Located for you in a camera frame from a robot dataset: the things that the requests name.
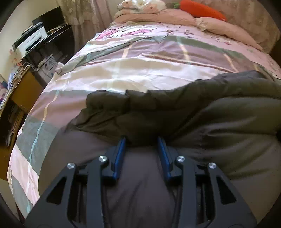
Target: lace curtain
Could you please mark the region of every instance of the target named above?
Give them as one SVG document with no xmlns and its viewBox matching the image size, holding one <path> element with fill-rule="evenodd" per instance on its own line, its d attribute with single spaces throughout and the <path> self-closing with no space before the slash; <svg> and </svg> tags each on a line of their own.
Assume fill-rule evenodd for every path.
<svg viewBox="0 0 281 228">
<path fill-rule="evenodd" d="M 62 0 L 60 7 L 72 25 L 75 53 L 112 22 L 106 0 Z"/>
</svg>

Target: drawer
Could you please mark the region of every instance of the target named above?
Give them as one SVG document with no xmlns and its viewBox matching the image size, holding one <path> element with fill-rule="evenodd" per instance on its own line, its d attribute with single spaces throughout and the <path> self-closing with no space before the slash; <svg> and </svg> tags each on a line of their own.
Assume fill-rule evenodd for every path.
<svg viewBox="0 0 281 228">
<path fill-rule="evenodd" d="M 25 113 L 29 113 L 42 91 L 43 87 L 37 82 L 31 71 L 28 70 L 13 91 L 11 99 Z"/>
</svg>

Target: carrot plush toy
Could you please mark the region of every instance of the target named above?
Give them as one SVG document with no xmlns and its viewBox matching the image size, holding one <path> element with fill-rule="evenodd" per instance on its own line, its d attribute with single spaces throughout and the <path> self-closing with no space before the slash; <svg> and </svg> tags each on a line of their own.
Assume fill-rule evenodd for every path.
<svg viewBox="0 0 281 228">
<path fill-rule="evenodd" d="M 193 17 L 213 17 L 226 21 L 226 17 L 219 11 L 191 0 L 182 0 L 180 3 L 174 3 L 174 9 L 184 10 L 190 13 Z"/>
</svg>

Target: silver screw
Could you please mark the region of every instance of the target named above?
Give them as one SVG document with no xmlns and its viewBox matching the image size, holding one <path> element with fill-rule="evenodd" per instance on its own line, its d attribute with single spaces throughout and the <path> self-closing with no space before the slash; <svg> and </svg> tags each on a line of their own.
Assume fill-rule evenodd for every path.
<svg viewBox="0 0 281 228">
<path fill-rule="evenodd" d="M 107 160 L 107 157 L 104 155 L 99 157 L 99 161 L 101 161 L 101 162 L 104 162 L 106 160 Z"/>
<path fill-rule="evenodd" d="M 177 160 L 178 162 L 184 162 L 184 161 L 185 161 L 185 157 L 184 157 L 184 156 L 178 156 L 178 157 L 176 158 L 176 160 Z"/>
<path fill-rule="evenodd" d="M 73 162 L 70 162 L 67 164 L 67 168 L 73 169 L 75 167 L 75 164 Z"/>
<path fill-rule="evenodd" d="M 215 169 L 215 168 L 217 168 L 217 164 L 211 162 L 211 163 L 209 163 L 209 167 L 210 167 L 211 169 Z"/>
</svg>

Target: bed sheet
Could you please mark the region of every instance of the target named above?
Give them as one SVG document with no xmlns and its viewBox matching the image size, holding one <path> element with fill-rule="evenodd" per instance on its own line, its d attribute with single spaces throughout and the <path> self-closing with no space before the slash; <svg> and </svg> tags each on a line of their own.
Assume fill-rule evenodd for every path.
<svg viewBox="0 0 281 228">
<path fill-rule="evenodd" d="M 281 79 L 280 67 L 268 54 L 227 37 L 189 26 L 112 23 L 68 63 L 58 64 L 18 133 L 7 177 L 23 216 L 39 199 L 38 178 L 52 140 L 85 107 L 89 93 L 169 90 L 245 70 Z"/>
</svg>

